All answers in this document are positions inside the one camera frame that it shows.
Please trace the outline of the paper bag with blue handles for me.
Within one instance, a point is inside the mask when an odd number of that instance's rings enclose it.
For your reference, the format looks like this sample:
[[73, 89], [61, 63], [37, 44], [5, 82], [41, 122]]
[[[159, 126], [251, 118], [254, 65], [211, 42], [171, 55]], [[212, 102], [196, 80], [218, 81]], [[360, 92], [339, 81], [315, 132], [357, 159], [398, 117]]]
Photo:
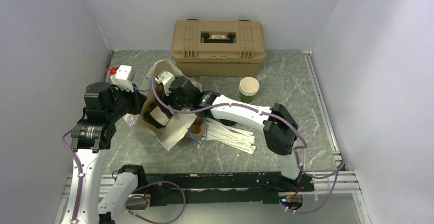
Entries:
[[[169, 71], [176, 77], [182, 76], [183, 73], [169, 60], [159, 60], [149, 69], [146, 77], [152, 81], [153, 76], [157, 76], [162, 71]], [[197, 115], [195, 114], [178, 114], [174, 113], [173, 117], [169, 120], [167, 125], [163, 128], [157, 129], [151, 124], [149, 124], [145, 118], [144, 114], [149, 108], [154, 108], [158, 106], [158, 101], [156, 100], [152, 90], [144, 93], [147, 100], [142, 106], [141, 114], [138, 115], [139, 118], [135, 123], [134, 129], [146, 128], [149, 129], [154, 135], [156, 135], [160, 144], [167, 151], [171, 150], [182, 138], [185, 137], [188, 128], [195, 121]]]

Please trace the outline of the white paper cup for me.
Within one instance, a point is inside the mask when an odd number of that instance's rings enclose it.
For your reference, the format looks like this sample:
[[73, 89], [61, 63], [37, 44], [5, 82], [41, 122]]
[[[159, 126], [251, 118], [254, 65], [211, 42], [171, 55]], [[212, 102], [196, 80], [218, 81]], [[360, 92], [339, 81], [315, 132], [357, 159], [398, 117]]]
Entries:
[[163, 125], [167, 125], [167, 123], [169, 122], [169, 120], [173, 117], [173, 113], [169, 110], [161, 110], [161, 113], [159, 115], [159, 117], [157, 118], [157, 120], [162, 123]]

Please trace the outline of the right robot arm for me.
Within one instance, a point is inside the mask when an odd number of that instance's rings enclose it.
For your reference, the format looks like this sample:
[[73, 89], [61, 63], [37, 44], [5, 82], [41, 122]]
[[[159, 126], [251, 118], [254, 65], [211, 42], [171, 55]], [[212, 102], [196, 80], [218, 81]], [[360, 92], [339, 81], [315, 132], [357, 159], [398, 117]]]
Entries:
[[166, 110], [229, 120], [262, 131], [268, 149], [279, 156], [284, 188], [294, 191], [301, 185], [294, 148], [295, 141], [300, 138], [298, 126], [283, 105], [255, 106], [217, 92], [201, 91], [185, 76], [176, 77], [168, 71], [163, 71], [154, 81], [164, 89], [159, 102]]

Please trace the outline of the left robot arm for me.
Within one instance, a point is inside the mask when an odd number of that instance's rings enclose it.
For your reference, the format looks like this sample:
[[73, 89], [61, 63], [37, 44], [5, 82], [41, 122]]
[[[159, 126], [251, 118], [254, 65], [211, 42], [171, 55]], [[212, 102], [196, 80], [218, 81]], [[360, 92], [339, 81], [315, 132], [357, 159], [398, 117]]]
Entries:
[[115, 223], [131, 193], [146, 189], [143, 166], [123, 165], [115, 183], [99, 198], [104, 165], [116, 132], [115, 123], [126, 114], [139, 115], [147, 97], [107, 82], [86, 87], [82, 118], [68, 132], [66, 148], [73, 157], [71, 191], [62, 223]]

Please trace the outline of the tan plastic toolbox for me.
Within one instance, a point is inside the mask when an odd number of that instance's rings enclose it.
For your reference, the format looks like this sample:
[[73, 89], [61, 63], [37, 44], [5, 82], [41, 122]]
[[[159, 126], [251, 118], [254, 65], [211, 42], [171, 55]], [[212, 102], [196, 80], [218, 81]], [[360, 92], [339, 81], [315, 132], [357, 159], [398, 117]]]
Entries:
[[170, 55], [189, 77], [255, 77], [267, 51], [258, 21], [188, 19], [176, 21]]

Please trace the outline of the black cup lid stack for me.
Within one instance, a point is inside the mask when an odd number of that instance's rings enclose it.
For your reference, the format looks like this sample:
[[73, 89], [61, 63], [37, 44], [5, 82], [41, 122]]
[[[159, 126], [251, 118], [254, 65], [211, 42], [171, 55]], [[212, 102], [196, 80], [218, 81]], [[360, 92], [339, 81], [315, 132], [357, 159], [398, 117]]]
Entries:
[[221, 119], [220, 122], [225, 126], [234, 126], [236, 122], [230, 120]]

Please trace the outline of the green paper cup stack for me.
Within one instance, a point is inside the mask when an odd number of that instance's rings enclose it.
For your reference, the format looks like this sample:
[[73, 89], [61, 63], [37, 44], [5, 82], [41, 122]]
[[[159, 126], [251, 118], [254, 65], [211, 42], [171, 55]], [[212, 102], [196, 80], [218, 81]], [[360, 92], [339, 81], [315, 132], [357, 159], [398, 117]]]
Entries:
[[241, 79], [239, 83], [240, 100], [244, 103], [250, 103], [253, 101], [259, 88], [260, 84], [255, 78], [245, 77]]

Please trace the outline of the pile of wrapped straws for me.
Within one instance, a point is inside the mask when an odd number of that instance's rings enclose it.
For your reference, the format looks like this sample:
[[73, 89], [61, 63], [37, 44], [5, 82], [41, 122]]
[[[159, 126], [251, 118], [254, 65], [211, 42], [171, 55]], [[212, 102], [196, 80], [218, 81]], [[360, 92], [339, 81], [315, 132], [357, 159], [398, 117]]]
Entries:
[[226, 126], [212, 119], [206, 119], [205, 133], [201, 139], [220, 142], [248, 154], [256, 150], [253, 132]]

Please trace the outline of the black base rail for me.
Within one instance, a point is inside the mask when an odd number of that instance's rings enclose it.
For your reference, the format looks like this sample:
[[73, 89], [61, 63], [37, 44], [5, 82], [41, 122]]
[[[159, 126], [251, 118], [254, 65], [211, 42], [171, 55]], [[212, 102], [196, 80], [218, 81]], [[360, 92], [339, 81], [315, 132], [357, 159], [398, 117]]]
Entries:
[[134, 194], [147, 194], [152, 207], [172, 204], [261, 202], [276, 204], [280, 198], [315, 190], [310, 177], [296, 180], [279, 171], [239, 173], [150, 173], [139, 181]]

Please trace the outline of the aluminium side rail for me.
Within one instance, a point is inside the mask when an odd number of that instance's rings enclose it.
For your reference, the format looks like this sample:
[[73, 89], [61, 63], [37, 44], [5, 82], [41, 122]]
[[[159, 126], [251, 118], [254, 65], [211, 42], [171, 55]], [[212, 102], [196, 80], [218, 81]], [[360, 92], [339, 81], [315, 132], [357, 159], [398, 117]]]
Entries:
[[[316, 73], [315, 73], [315, 70], [313, 67], [313, 63], [311, 60], [311, 51], [302, 51], [302, 53], [303, 53], [303, 57], [306, 61], [306, 64], [308, 66], [309, 73], [312, 77], [312, 83], [314, 86], [315, 95], [316, 95], [316, 98], [317, 98], [317, 101], [318, 101], [318, 104], [320, 107], [320, 112], [322, 115], [323, 123], [324, 123], [325, 128], [326, 128], [328, 139], [330, 142], [331, 150], [333, 153], [333, 158], [334, 158], [336, 166], [338, 166], [339, 163], [342, 162], [342, 155], [340, 153], [340, 150], [339, 150], [339, 147], [338, 147], [338, 144], [336, 141], [333, 126], [331, 124], [331, 120], [329, 118], [329, 114], [328, 114], [328, 111], [327, 111], [327, 108], [326, 108], [326, 105], [325, 105], [325, 102], [323, 99], [320, 85], [319, 85], [319, 82], [318, 82], [318, 79], [317, 79], [317, 76], [316, 76]], [[356, 184], [355, 188], [349, 188], [349, 185], [344, 186], [344, 187], [346, 187], [346, 188], [335, 188], [334, 193], [335, 194], [351, 194], [353, 197], [355, 196], [355, 194], [360, 193], [360, 189], [359, 189], [358, 184]]]

